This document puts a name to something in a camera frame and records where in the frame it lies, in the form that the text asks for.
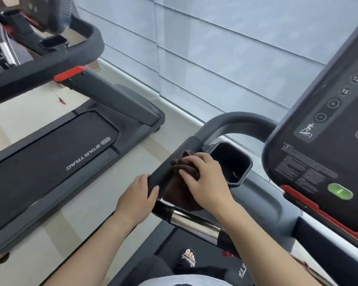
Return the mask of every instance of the green button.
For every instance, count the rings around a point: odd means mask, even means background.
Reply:
[[[329,192],[335,194],[337,197],[339,197],[342,200],[350,200],[354,196],[353,192],[351,192],[350,190],[339,184],[329,184],[328,190]]]

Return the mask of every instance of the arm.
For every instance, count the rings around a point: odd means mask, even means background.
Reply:
[[[148,196],[148,175],[136,177],[119,198],[114,214],[45,283],[45,286],[99,286],[120,245],[151,213],[158,187]]]
[[[180,174],[196,202],[213,214],[231,237],[257,286],[318,286],[280,245],[276,243],[234,201],[220,165],[209,154],[185,157],[199,169],[196,181],[183,170]]]

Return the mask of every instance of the hand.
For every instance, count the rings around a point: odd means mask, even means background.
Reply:
[[[159,186],[153,188],[148,196],[147,174],[135,178],[126,191],[120,196],[113,217],[136,226],[151,213],[157,201]]]
[[[185,170],[179,170],[192,196],[199,205],[217,218],[225,206],[228,207],[234,202],[220,164],[207,153],[197,153],[196,156],[183,159],[194,163],[200,173],[200,178],[196,181]]]

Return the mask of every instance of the foot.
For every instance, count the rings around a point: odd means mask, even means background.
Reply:
[[[194,268],[196,264],[194,252],[188,248],[184,251],[181,257],[181,264],[190,268]]]

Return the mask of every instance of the woman's right hand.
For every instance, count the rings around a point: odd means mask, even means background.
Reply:
[[[199,169],[200,178],[195,180],[184,170],[179,170],[195,201],[216,218],[225,207],[234,203],[220,164],[208,153],[196,153],[183,159],[194,163]]]

